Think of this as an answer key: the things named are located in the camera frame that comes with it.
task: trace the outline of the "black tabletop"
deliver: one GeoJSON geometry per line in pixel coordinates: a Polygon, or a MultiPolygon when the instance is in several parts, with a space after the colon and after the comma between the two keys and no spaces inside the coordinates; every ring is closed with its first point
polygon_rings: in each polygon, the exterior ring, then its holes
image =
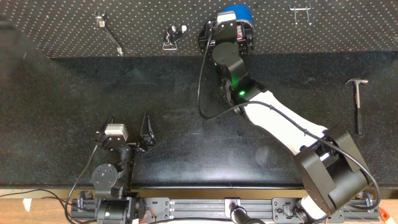
{"type": "MultiPolygon", "coordinates": [[[[250,55],[246,68],[285,106],[328,128],[349,131],[383,187],[398,187],[397,52],[250,55]],[[354,133],[353,86],[361,86],[364,134],[354,133]]],[[[230,113],[205,121],[196,97],[201,57],[19,60],[3,75],[1,187],[70,187],[113,114],[138,139],[148,112],[157,145],[134,161],[134,188],[302,186],[291,152],[267,131],[230,113]]],[[[206,114],[227,108],[213,64],[203,74],[206,114]]],[[[91,171],[108,160],[99,151],[91,171]]]]}

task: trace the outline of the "wooden surface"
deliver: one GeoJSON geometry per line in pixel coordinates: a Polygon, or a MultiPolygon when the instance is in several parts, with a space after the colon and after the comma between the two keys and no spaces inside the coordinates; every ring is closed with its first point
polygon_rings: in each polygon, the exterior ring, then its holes
{"type": "MultiPolygon", "coordinates": [[[[68,223],[63,214],[63,208],[61,207],[60,203],[56,200],[32,199],[29,212],[25,210],[25,206],[22,203],[22,201],[23,199],[0,199],[1,224],[68,223]]],[[[382,200],[380,207],[384,208],[391,215],[391,217],[393,217],[395,221],[398,221],[398,200],[382,200]]]]}

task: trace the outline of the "blue object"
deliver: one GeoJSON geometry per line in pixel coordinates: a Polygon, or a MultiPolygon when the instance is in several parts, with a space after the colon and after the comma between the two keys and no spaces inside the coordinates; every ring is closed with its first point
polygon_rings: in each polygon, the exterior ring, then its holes
{"type": "Polygon", "coordinates": [[[236,22],[246,22],[254,30],[253,18],[251,17],[250,9],[243,5],[233,5],[226,7],[222,12],[234,11],[236,14],[236,22]]]}

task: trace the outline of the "cylindrical joint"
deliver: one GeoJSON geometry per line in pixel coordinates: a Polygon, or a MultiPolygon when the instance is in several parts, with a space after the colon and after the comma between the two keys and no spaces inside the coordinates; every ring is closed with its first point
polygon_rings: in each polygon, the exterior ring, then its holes
{"type": "Polygon", "coordinates": [[[231,220],[237,224],[264,224],[258,218],[250,218],[243,207],[234,206],[231,209],[231,220]]]}

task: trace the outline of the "black clamp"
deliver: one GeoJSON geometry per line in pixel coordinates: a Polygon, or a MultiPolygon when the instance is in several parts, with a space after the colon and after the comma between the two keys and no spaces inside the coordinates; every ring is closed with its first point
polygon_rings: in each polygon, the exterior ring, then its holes
{"type": "Polygon", "coordinates": [[[182,25],[179,29],[171,26],[165,33],[163,50],[177,50],[176,42],[179,41],[187,32],[187,27],[182,25]]]}

